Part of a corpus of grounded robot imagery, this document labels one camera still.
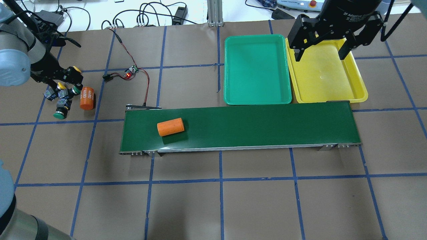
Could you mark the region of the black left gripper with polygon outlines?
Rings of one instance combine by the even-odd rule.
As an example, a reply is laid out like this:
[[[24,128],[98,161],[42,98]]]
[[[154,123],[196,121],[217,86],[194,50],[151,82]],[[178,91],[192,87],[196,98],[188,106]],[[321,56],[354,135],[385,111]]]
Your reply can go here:
[[[73,67],[68,67],[68,81],[64,79],[65,69],[62,68],[51,53],[45,53],[37,62],[31,64],[30,77],[38,82],[48,85],[47,94],[58,94],[62,90],[62,83],[55,80],[70,83],[78,88],[82,88],[83,75],[79,74]]]

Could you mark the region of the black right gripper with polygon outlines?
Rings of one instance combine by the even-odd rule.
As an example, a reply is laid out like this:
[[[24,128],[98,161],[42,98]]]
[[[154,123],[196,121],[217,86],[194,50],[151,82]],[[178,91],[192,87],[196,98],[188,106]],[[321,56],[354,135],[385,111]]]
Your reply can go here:
[[[383,26],[377,11],[380,0],[326,0],[319,15],[310,18],[300,14],[295,19],[287,40],[299,62],[305,49],[325,40],[346,38],[339,58],[344,60],[354,47],[372,43]]]

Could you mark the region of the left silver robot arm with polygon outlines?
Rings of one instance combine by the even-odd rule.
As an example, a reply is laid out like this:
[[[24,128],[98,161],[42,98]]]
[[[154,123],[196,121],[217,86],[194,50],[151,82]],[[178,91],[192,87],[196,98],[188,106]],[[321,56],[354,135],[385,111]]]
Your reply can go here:
[[[55,22],[5,0],[1,4],[1,86],[19,86],[29,79],[47,84],[45,99],[58,99],[54,117],[65,119],[73,97],[83,89],[81,71],[75,66],[61,67],[50,53],[52,46],[64,46],[66,41],[80,47],[75,40],[58,32]],[[73,237],[18,209],[12,175],[1,167],[1,239],[72,240]]]

